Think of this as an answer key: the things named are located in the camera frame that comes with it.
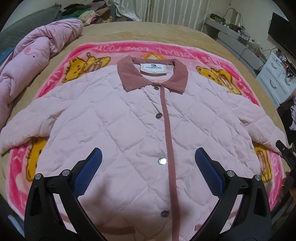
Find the black flat screen tv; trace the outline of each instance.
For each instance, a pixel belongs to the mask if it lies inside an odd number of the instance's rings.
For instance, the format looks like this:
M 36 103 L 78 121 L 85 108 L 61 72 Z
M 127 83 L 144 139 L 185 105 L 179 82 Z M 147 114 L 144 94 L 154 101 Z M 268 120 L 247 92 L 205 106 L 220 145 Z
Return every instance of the black flat screen tv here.
M 296 31 L 289 21 L 273 13 L 268 34 L 296 58 Z

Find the white brand tag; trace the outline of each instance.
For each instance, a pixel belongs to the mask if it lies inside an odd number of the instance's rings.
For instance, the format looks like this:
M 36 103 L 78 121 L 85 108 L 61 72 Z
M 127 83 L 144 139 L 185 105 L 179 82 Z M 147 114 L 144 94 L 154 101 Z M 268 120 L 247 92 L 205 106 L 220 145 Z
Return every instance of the white brand tag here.
M 163 64 L 141 64 L 141 71 L 152 74 L 160 74 L 166 73 L 166 68 Z

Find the blue textured finger pad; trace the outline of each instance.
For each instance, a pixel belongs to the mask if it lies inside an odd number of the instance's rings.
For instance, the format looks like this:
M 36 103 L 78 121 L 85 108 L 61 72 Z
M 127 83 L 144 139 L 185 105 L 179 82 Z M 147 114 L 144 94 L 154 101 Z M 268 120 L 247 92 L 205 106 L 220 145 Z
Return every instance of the blue textured finger pad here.
M 89 161 L 82 168 L 81 172 L 74 180 L 73 194 L 76 198 L 82 196 L 91 183 L 96 171 L 102 163 L 102 152 L 100 149 L 96 150 Z
M 199 149 L 195 152 L 195 162 L 212 194 L 221 198 L 223 195 L 223 180 L 220 178 L 207 156 Z

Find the tan bedspread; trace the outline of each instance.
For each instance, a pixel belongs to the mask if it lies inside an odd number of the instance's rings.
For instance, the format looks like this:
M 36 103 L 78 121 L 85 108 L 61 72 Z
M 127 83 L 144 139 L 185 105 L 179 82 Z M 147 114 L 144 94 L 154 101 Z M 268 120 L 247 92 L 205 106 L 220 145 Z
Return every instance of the tan bedspread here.
M 193 46 L 211 52 L 231 61 L 247 80 L 250 87 L 258 97 L 265 112 L 274 124 L 284 132 L 281 119 L 261 85 L 249 73 L 246 67 L 239 62 L 222 45 L 202 32 L 178 25 L 166 25 L 147 22 L 115 22 L 90 25 L 84 27 L 82 35 L 64 48 L 57 56 L 51 59 L 49 65 L 38 75 L 35 80 L 15 100 L 10 119 L 19 111 L 26 108 L 32 101 L 37 90 L 54 68 L 77 46 L 87 42 L 108 42 L 116 40 L 146 40 L 164 43 L 173 43 L 183 46 Z M 0 157 L 0 194 L 7 200 L 5 193 L 5 173 L 7 170 L 8 154 Z

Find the drawer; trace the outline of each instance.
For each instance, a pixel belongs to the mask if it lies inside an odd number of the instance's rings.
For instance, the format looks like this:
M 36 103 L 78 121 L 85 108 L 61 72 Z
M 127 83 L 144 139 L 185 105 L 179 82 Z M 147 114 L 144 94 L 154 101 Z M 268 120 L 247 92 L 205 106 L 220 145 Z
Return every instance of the drawer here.
M 284 69 L 280 60 L 278 60 L 273 54 L 268 58 L 265 66 L 275 78 L 278 78 Z
M 276 99 L 276 97 L 273 95 L 273 93 L 271 92 L 271 90 L 266 86 L 266 84 L 263 82 L 263 79 L 261 78 L 260 75 L 257 76 L 256 80 L 260 83 L 260 85 L 263 87 L 263 89 L 265 90 L 266 94 L 268 95 L 268 97 L 270 98 L 270 100 L 273 102 L 275 108 L 277 109 L 279 107 L 279 102 Z
M 287 90 L 277 82 L 268 70 L 261 71 L 258 76 L 280 104 L 288 99 L 289 94 Z
M 280 74 L 278 82 L 287 90 L 289 95 L 296 89 L 296 77 L 287 78 L 287 71 L 285 69 Z

